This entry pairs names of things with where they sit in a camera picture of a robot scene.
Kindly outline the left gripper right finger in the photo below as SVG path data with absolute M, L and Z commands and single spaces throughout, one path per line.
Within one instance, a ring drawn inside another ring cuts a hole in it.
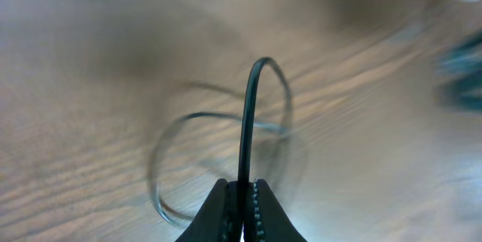
M 244 241 L 307 242 L 292 225 L 264 179 L 256 179 L 247 191 Z

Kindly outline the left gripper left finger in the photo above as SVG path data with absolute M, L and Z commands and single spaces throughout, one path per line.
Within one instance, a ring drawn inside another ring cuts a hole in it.
M 175 242 L 219 242 L 221 240 L 228 182 L 219 179 L 191 224 Z

